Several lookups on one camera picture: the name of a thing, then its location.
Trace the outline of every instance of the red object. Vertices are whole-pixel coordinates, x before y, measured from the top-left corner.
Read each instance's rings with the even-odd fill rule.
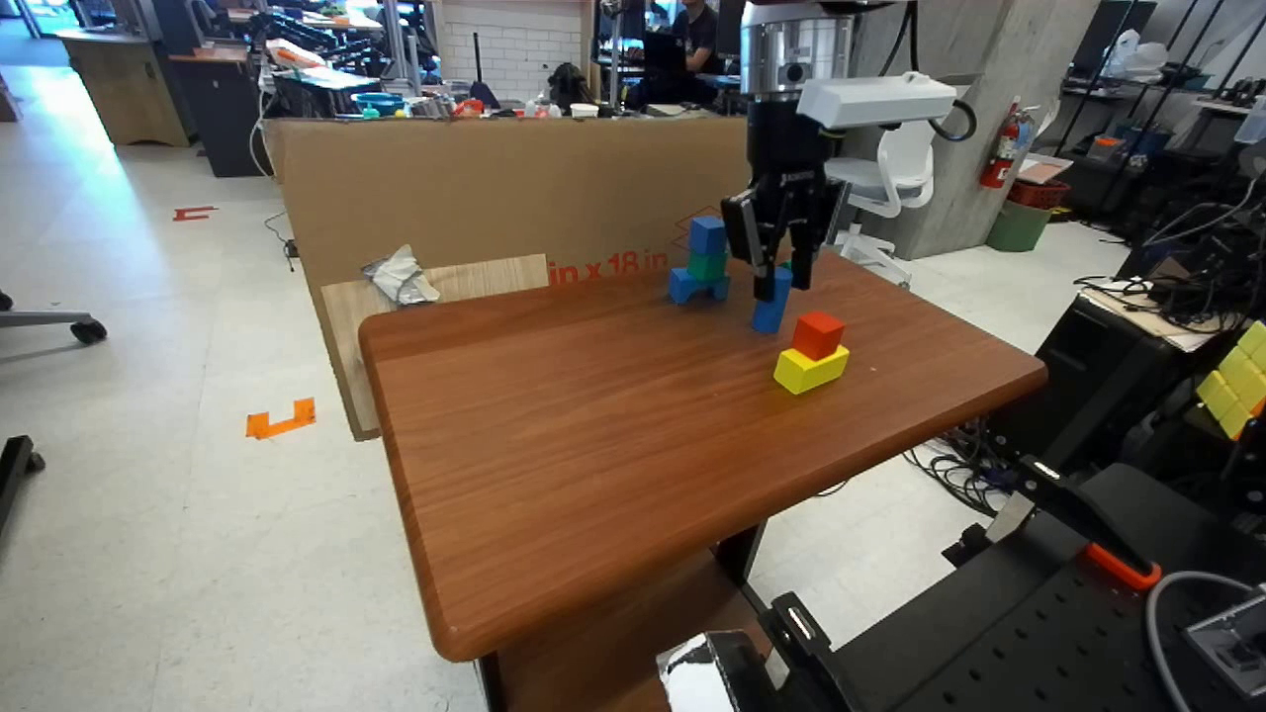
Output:
[[[1054,177],[1054,184],[1016,177],[1008,203],[1057,210],[1057,205],[1063,205],[1067,190],[1073,190],[1073,184],[1063,184],[1063,177]]]
[[[1003,190],[1015,177],[1015,168],[1020,156],[1020,136],[1025,136],[1025,112],[1015,102],[1004,112],[1004,122],[1003,122],[995,149],[986,157],[986,170],[982,170],[986,190]]]
[[[810,360],[829,360],[839,344],[843,344],[843,326],[831,314],[810,310],[797,319],[797,331],[790,331],[797,354]]]
[[[1136,571],[1136,565],[1121,561],[1112,552],[1104,552],[1104,545],[1095,545],[1095,541],[1087,541],[1087,545],[1082,552],[1082,561],[1092,565],[1092,571],[1100,571],[1100,575],[1108,575],[1112,583],[1121,583],[1121,586],[1132,591],[1132,594],[1146,594],[1146,591],[1154,591],[1161,579],[1162,579],[1161,565]]]
[[[215,205],[180,205],[171,219],[175,222],[208,222],[215,215]]]

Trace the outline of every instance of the green block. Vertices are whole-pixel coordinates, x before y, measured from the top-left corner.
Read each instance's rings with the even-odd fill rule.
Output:
[[[710,257],[689,257],[689,279],[698,279],[699,286],[726,280],[726,252],[710,252]]]

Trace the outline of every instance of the red block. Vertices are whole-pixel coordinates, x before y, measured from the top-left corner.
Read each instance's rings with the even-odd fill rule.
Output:
[[[829,360],[839,344],[843,344],[843,326],[831,314],[806,310],[797,319],[797,331],[790,331],[797,354],[805,354],[810,360]]]

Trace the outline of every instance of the cardboard box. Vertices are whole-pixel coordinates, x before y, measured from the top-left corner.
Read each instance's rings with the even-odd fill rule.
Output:
[[[669,275],[750,185],[750,122],[272,122],[268,156],[358,434],[326,294],[413,246],[423,269],[546,252],[549,280]]]
[[[1067,157],[1028,156],[1020,161],[1015,190],[1008,190],[1008,203],[1034,205],[1034,210],[1063,205],[1063,198],[1073,190],[1063,177],[1067,168],[1073,168]]]

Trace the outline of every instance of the office chair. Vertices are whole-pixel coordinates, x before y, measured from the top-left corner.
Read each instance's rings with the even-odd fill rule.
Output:
[[[883,131],[875,161],[868,157],[831,157],[829,184],[839,184],[851,219],[835,242],[843,257],[868,267],[870,275],[909,286],[909,275],[896,267],[891,246],[859,228],[859,210],[875,219],[900,219],[901,210],[922,210],[934,203],[934,126],[901,122]]]
[[[8,294],[0,294],[0,327],[31,327],[31,326],[72,326],[78,344],[106,339],[106,326],[98,326],[90,314],[11,314]]]
[[[98,326],[90,314],[11,314],[8,294],[0,294],[0,327],[31,327],[31,326],[72,326],[78,344],[106,339],[106,326]],[[11,512],[15,486],[45,470],[45,459],[27,434],[15,434],[0,453],[0,525]]]

